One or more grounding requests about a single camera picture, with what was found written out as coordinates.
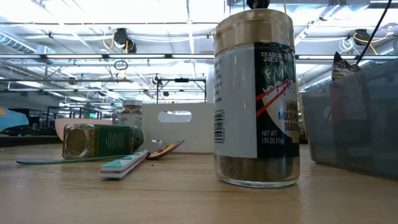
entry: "jar lid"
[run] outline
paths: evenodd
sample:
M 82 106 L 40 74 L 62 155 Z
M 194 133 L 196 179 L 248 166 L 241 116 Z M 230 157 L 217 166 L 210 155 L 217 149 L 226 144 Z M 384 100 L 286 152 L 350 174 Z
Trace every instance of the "jar lid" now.
M 256 42 L 279 43 L 294 50 L 292 19 L 273 9 L 252 9 L 229 16 L 216 27 L 215 55 L 235 45 Z
M 141 100 L 123 100 L 123 106 L 142 106 Z

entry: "table surface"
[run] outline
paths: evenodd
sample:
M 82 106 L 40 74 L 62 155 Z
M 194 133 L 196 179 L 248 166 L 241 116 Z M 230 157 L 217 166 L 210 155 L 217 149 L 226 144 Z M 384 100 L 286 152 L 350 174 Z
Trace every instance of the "table surface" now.
M 61 145 L 0 148 L 1 223 L 398 223 L 398 183 L 313 163 L 301 146 L 298 184 L 251 189 L 219 181 L 212 155 L 145 161 L 123 180 L 104 162 L 61 159 Z

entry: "warehouse ceiling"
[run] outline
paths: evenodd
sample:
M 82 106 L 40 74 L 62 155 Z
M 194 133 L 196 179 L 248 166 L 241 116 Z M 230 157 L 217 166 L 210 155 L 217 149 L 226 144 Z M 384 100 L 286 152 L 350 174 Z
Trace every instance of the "warehouse ceiling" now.
M 382 0 L 286 0 L 287 14 L 293 19 L 296 55 L 358 55 L 364 46 L 353 43 L 356 29 L 374 30 L 383 10 Z M 270 8 L 284 11 L 282 0 Z M 398 1 L 393 1 L 366 55 L 398 55 Z M 128 68 L 117 70 L 118 59 L 56 58 L 47 63 L 36 60 L 0 59 L 2 78 L 102 80 L 102 82 L 42 83 L 48 89 L 112 89 L 120 92 L 57 92 L 54 97 L 79 96 L 90 101 L 136 98 L 154 102 L 158 78 L 206 79 L 212 76 L 214 54 L 211 33 L 230 14 L 249 10 L 242 0 L 13 0 L 2 1 L 0 34 L 22 43 L 36 54 L 125 54 L 112 44 L 117 28 L 126 28 L 137 54 Z M 0 54 L 22 54 L 9 45 L 0 45 Z M 154 59 L 152 54 L 195 54 L 205 58 Z M 331 60 L 297 60 L 300 90 L 318 83 L 330 73 Z M 116 79 L 130 82 L 116 82 Z M 9 88 L 41 88 L 11 83 Z M 203 101 L 204 82 L 163 82 L 161 102 Z

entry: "orange bowl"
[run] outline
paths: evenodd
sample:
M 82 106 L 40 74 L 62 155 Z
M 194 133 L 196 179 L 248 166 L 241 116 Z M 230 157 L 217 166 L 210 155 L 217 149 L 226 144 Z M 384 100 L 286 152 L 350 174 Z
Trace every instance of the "orange bowl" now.
M 112 124 L 112 120 L 105 119 L 71 119 L 71 118 L 60 118 L 55 119 L 55 130 L 57 131 L 58 137 L 63 141 L 63 128 L 67 124 Z

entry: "spice jar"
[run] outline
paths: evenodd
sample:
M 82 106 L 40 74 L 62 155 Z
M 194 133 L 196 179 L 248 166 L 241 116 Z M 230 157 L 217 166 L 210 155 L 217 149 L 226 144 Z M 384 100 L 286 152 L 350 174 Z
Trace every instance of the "spice jar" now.
M 284 187 L 300 174 L 294 33 L 280 11 L 255 9 L 215 31 L 215 171 L 249 187 Z
M 63 130 L 64 159 L 127 155 L 144 142 L 141 129 L 126 125 L 68 124 Z
M 120 112 L 120 124 L 142 128 L 142 101 L 123 100 Z

